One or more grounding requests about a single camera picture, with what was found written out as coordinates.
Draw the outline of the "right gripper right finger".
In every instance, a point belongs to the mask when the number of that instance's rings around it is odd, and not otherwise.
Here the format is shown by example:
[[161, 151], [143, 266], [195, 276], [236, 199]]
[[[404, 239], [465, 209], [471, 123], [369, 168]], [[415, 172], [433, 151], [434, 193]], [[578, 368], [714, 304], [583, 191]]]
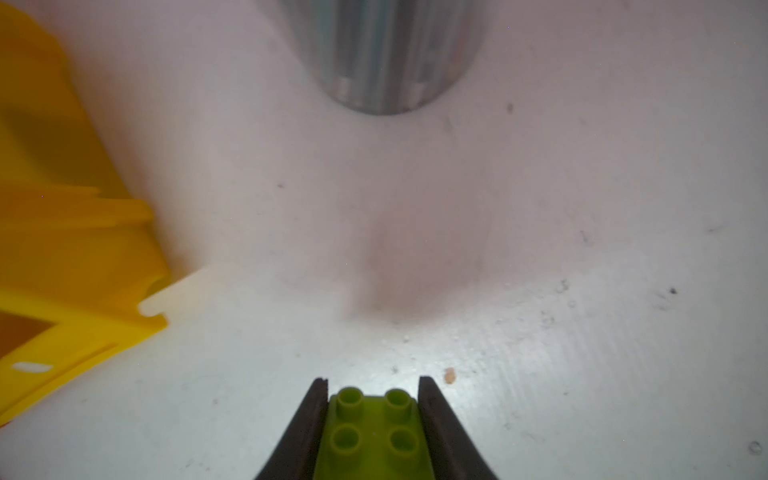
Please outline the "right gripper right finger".
[[497, 480], [432, 377], [419, 378], [417, 399], [435, 478]]

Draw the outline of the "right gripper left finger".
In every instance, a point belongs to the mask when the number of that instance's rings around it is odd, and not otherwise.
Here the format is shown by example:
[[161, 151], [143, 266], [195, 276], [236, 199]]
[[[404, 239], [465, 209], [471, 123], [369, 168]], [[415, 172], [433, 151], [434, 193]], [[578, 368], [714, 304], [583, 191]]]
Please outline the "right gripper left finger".
[[256, 480], [313, 478], [328, 405], [328, 380], [316, 378]]

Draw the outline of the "small green lego brick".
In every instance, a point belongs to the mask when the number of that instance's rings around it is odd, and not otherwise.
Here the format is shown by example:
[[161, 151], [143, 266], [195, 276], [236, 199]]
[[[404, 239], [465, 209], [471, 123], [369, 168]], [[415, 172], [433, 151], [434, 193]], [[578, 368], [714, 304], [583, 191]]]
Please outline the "small green lego brick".
[[313, 477], [433, 479], [417, 401], [401, 389], [367, 396], [345, 387], [332, 395]]

